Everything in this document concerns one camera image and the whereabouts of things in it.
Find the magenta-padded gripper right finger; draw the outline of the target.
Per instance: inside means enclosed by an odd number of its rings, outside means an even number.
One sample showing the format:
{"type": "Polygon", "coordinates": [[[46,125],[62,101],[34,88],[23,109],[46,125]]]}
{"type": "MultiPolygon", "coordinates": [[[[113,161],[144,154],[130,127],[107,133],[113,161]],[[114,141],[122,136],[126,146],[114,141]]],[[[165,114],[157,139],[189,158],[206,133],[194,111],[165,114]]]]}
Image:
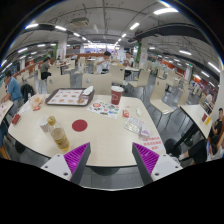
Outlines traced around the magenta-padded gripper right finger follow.
{"type": "Polygon", "coordinates": [[[147,185],[182,169],[172,157],[134,143],[132,154],[136,160],[143,184],[147,185]]]}

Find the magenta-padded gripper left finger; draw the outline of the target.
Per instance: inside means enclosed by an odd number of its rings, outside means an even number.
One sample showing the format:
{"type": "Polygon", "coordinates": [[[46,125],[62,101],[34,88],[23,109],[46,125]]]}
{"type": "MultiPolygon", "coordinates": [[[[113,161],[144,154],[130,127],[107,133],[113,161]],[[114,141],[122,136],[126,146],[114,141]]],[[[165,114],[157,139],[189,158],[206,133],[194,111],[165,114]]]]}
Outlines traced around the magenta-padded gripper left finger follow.
{"type": "Polygon", "coordinates": [[[42,166],[42,169],[79,184],[90,153],[90,143],[85,143],[64,155],[56,154],[42,166]]]}

